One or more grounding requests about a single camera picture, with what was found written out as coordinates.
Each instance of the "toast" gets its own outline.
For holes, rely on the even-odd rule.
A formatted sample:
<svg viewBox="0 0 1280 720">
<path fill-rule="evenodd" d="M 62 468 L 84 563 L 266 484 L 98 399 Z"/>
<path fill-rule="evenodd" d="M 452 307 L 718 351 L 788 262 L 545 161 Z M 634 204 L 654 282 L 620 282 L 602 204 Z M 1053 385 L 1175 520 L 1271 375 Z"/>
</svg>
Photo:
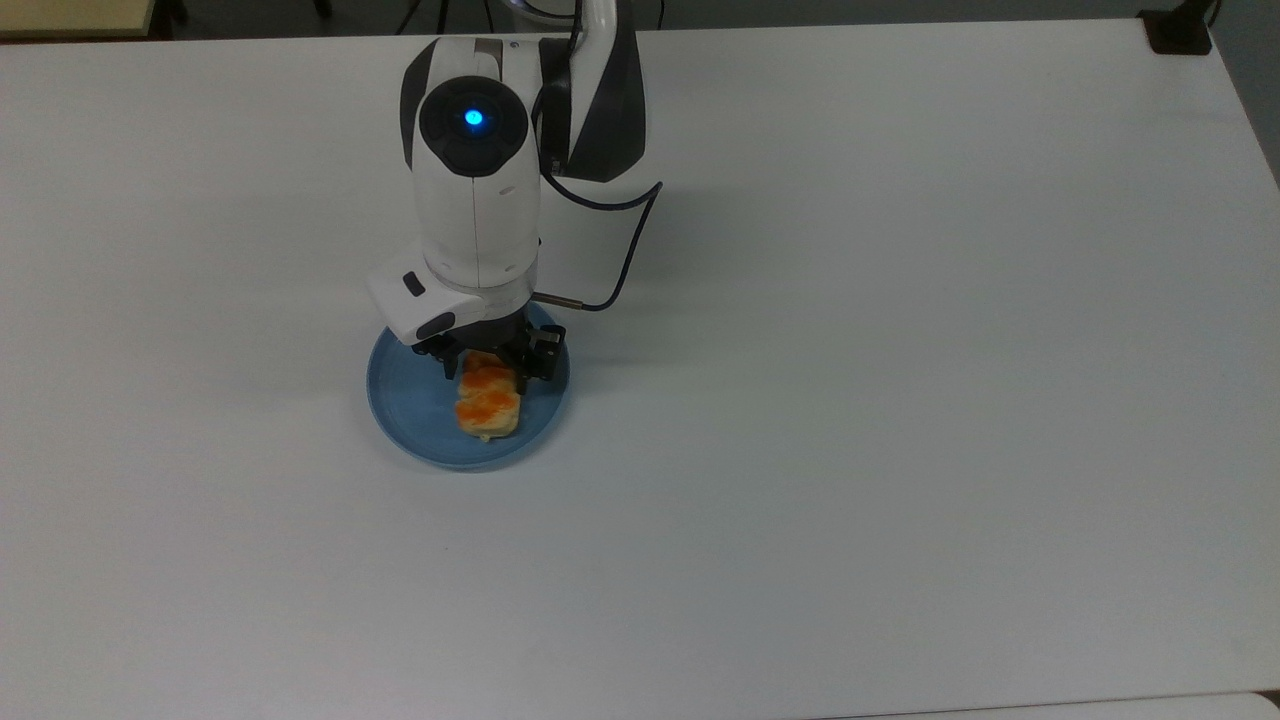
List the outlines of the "toast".
<svg viewBox="0 0 1280 720">
<path fill-rule="evenodd" d="M 516 432 L 520 395 L 516 372 L 489 352 L 470 351 L 462 361 L 458 400 L 453 410 L 458 428 L 485 442 Z"/>
</svg>

